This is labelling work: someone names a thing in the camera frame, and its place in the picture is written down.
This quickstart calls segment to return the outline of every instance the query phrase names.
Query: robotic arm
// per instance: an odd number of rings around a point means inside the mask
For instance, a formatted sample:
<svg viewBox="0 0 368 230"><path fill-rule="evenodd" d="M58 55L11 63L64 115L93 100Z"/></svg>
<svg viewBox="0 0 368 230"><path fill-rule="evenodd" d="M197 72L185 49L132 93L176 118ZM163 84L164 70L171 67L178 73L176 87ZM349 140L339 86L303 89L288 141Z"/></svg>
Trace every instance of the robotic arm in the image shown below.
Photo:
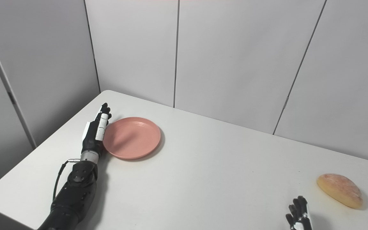
<svg viewBox="0 0 368 230"><path fill-rule="evenodd" d="M110 118L110 108L104 103L96 119L86 125L80 160L72 160L77 163L54 197L51 212L38 230L74 230L85 218L95 197L97 162L104 149L102 140Z"/></svg>

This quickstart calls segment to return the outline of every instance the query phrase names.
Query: bread roll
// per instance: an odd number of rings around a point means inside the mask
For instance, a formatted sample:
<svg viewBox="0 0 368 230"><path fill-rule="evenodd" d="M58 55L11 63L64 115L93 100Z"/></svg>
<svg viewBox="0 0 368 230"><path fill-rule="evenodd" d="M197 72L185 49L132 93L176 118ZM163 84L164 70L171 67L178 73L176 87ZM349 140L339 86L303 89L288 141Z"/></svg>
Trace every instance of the bread roll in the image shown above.
<svg viewBox="0 0 368 230"><path fill-rule="evenodd" d="M342 204L359 209L363 205L360 189L346 176L327 173L319 176L317 185Z"/></svg>

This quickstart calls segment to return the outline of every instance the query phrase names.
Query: cable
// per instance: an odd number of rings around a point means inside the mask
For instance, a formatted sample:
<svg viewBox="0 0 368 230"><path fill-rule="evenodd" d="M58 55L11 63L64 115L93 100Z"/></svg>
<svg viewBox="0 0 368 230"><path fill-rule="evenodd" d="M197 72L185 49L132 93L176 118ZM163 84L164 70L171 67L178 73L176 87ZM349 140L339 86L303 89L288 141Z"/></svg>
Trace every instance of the cable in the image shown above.
<svg viewBox="0 0 368 230"><path fill-rule="evenodd" d="M58 185L58 182L59 182L59 178L60 178L60 175L62 174L63 172L63 169L65 169L66 167L66 164L69 163L69 160L67 160L65 163L62 164L62 166L60 167L60 170L59 172L57 173L57 180L55 182L55 187L54 187L54 195L53 195L53 198L52 200L55 200L55 197L56 197L56 190L57 190L57 185Z"/></svg>

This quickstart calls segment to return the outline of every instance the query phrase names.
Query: white table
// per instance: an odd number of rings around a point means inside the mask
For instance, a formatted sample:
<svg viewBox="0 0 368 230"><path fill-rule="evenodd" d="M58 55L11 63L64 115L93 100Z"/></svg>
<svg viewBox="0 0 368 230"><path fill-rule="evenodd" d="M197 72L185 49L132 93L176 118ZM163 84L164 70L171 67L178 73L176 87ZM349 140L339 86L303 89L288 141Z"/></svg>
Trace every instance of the white table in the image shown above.
<svg viewBox="0 0 368 230"><path fill-rule="evenodd" d="M61 164L80 156L85 124L104 102L111 122L131 116L155 122L162 143L143 160L101 158L98 191L80 230L286 230L288 205L298 195L309 201L315 230L368 229L368 160L112 91L0 180L0 213L31 228L42 224ZM352 179L364 194L364 210L323 193L316 185L323 173Z"/></svg>

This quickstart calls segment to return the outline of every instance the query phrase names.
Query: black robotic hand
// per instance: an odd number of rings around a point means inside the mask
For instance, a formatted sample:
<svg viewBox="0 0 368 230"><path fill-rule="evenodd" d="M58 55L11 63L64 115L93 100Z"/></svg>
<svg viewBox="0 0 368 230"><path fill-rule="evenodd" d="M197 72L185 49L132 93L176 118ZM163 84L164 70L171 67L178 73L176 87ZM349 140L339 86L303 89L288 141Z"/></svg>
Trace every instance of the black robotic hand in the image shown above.
<svg viewBox="0 0 368 230"><path fill-rule="evenodd" d="M308 202L303 196L293 199L293 205L289 205L289 210L291 214L286 214L286 219L291 230L313 230Z"/></svg>
<svg viewBox="0 0 368 230"><path fill-rule="evenodd" d="M111 118L110 108L104 103L94 121L86 124L82 142L82 153L86 150L101 154L103 151L102 140L108 119Z"/></svg>

